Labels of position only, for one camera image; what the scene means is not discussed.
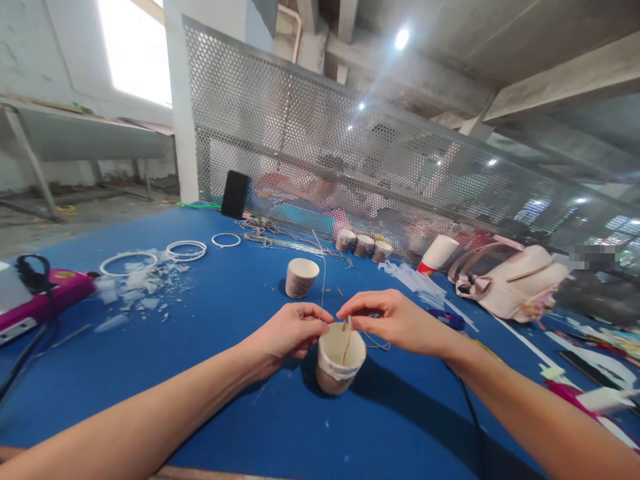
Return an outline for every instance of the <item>bag handle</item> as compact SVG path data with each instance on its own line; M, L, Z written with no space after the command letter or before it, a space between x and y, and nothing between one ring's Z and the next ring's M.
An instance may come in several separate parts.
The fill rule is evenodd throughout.
M451 268L449 269L449 273L447 274L447 278L449 279L449 281L451 283L454 283L456 286L456 293L461 296L461 297L475 297L478 295L483 294L484 292L486 292L486 290L488 290L488 288L491 286L491 283L493 282L493 280L489 277L479 277L478 280L478 284L477 284L477 288L476 291L473 294L465 294L462 293L458 290L458 288L463 287L467 290L471 290L471 287L473 286L471 284L471 281L469 280L469 276L468 276L468 272L469 269L474 266L476 264L476 262L478 262L478 260L480 260L480 258L484 257L488 252L495 250L498 246L500 245L507 245L511 248L514 248L516 250L524 250L524 245L514 241L514 240L510 240L508 238L504 238L500 235L494 235L493 239L496 240L493 243L490 243L488 245L483 245L481 247L478 247L476 249L470 250L468 252L466 252L464 255L460 256L460 258L458 258L455 262L453 262L453 264L451 265ZM462 270L460 270L460 272L458 273L458 269L460 268L460 265L462 265L462 263L466 261L466 263L464 264L464 266L462 266Z

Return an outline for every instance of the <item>black cable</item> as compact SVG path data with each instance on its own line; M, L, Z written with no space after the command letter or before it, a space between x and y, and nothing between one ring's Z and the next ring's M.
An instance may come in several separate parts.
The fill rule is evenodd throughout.
M471 418L473 419L473 424L475 425L475 429L478 433L478 457L479 457L479 478L486 479L487 478L487 459L486 459L486 450L485 450L485 436L482 432L482 427L480 427L480 422L478 421L478 416L475 412L475 408L473 403L471 402L471 398L469 396L469 391L467 390L467 386L462 381L460 377L454 372L450 366L446 364L446 362L442 362L444 366L451 372L454 378L457 380L458 384L462 388L462 392L465 394L465 400L467 401L467 406L469 407L469 412L471 412Z
M44 272L42 272L42 274L34 272L31 266L28 264L28 262L26 262L27 258L36 258L40 260L40 263L42 263ZM40 340L42 340L45 334L49 331L49 329L55 323L57 318L55 314L55 304L53 302L53 295L51 294L53 285L49 282L49 274L51 273L51 264L49 263L49 260L47 260L46 258L40 255L21 255L20 257L18 257L18 260L16 261L16 268L18 269L18 272L20 273L20 276L23 279L23 281L25 281L25 277L28 277L31 275L32 276L31 279L35 279L36 283L40 282L41 288L43 289L49 301L49 318L46 319L44 325L42 325L42 328L40 328L40 330L38 331L38 333L36 333L33 340L31 340L30 344L27 345L27 348L23 350L23 352L18 357L18 360L16 360L16 362L13 364L11 371L9 372L9 376L3 382L2 387L0 387L0 402L2 402L3 398L11 388L14 380L20 373L20 370L22 370L22 367L24 366L24 364L27 362L27 360L31 356L33 350L35 350Z

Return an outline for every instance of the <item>ceiling light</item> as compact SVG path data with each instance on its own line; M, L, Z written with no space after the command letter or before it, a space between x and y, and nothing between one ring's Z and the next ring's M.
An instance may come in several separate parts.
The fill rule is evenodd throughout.
M395 38L395 48L398 50L402 50L404 47L407 46L408 41L409 41L409 30L401 29Z

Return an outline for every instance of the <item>white ring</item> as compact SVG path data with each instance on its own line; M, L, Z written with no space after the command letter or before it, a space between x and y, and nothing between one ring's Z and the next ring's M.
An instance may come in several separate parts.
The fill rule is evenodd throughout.
M220 235L230 235L232 237L236 237L238 239L238 241L236 243L232 243L230 245L220 245L218 242L216 242L215 238L219 237ZM211 243L220 247L220 248L229 248L229 247L236 247L238 245L240 245L240 237L238 237L235 233L216 233L214 236L211 237Z
M200 247L202 250L195 253L176 253L171 250L181 245L192 245L194 247ZM204 256L206 251L207 251L207 246L198 240L180 240L177 242L170 243L167 246L167 256L169 257L169 260L173 260L173 261L186 262L186 261L198 260L199 258L202 258Z
M130 272L130 273L110 273L108 271L105 270L105 267L111 263L114 260L118 260L121 258L125 258L125 257L134 257L136 255L146 255L148 257L151 257L153 259L153 263L151 265L146 265L144 266L144 268L135 271L135 272ZM144 271L148 271L151 270L152 268L154 268L156 265L158 264L158 257L156 257L154 254L149 253L149 252L127 252L127 253L119 253L118 255L111 257L110 259L106 259L104 260L104 262L102 262L102 264L100 264L100 272L103 275L106 275L108 277L128 277L130 275L133 275L134 273L140 273L140 272L144 272Z

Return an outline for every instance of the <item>perforated metal screen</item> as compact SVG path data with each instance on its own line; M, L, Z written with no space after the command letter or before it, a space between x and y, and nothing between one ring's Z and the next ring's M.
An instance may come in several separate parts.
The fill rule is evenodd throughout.
M230 169L248 210L325 238L346 225L404 258L479 231L566 251L625 209L579 184L183 18L200 198Z

